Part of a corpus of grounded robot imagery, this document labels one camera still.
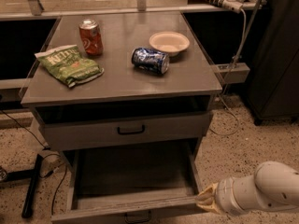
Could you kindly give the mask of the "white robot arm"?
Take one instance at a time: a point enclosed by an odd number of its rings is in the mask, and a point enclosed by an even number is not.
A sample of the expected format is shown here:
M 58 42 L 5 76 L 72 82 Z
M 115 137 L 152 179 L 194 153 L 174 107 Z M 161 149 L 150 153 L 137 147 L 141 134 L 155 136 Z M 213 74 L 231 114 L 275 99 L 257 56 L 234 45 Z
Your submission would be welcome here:
M 276 162 L 261 163 L 253 175 L 209 185 L 195 201 L 208 212 L 240 216 L 249 211 L 299 212 L 299 172 Z

